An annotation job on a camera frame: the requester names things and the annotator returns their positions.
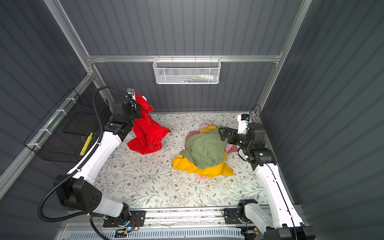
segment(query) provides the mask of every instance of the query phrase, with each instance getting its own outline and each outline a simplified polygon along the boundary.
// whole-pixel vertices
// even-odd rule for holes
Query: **black wire basket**
[[[63,109],[56,110],[58,113],[45,128],[34,131],[38,137],[31,134],[24,145],[43,160],[78,163],[100,135],[92,103],[95,90],[90,85],[81,96],[76,95]],[[97,94],[95,103],[104,126],[112,114],[108,101]]]

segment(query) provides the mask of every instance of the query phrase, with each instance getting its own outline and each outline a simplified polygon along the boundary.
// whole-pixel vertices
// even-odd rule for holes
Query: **yellow connector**
[[[84,146],[80,152],[80,156],[83,156],[85,154],[85,152],[87,151],[88,145],[91,142],[92,137],[93,137],[93,133],[91,132],[91,134],[87,138],[87,141],[85,141],[85,143],[84,143]]]

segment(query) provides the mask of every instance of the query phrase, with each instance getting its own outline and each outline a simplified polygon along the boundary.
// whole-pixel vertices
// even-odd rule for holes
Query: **green cloth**
[[[190,136],[186,143],[187,149],[181,155],[196,167],[204,169],[215,167],[223,162],[227,141],[221,141],[218,128],[209,132]]]

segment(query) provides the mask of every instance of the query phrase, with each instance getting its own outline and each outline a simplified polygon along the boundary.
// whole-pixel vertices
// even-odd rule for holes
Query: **floral tablecloth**
[[[156,122],[172,131],[162,140],[163,148],[146,155],[131,151],[127,142],[135,135],[130,132],[105,162],[94,186],[104,195],[129,204],[131,209],[228,206],[249,198],[268,204],[255,172],[237,153],[228,154],[225,160],[234,175],[213,179],[200,180],[195,174],[173,169],[170,163],[184,148],[190,131],[207,120],[217,127],[237,128],[237,114],[152,114]]]

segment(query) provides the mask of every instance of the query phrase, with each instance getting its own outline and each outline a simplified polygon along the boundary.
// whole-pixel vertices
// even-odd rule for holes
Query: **corrugated wall panel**
[[[0,1],[0,174],[44,116],[86,74],[43,1]],[[37,217],[57,174],[73,164],[35,157],[0,201],[1,239],[53,239],[60,223]],[[62,216],[57,197],[45,214]]]
[[[381,238],[383,39],[383,1],[314,1],[261,114],[321,239]]]
[[[157,84],[152,63],[96,63],[107,85],[134,88],[156,112],[249,110],[255,105],[273,63],[222,63],[219,84]],[[121,97],[111,90],[114,98]]]
[[[61,3],[90,55],[274,55],[300,1]]]

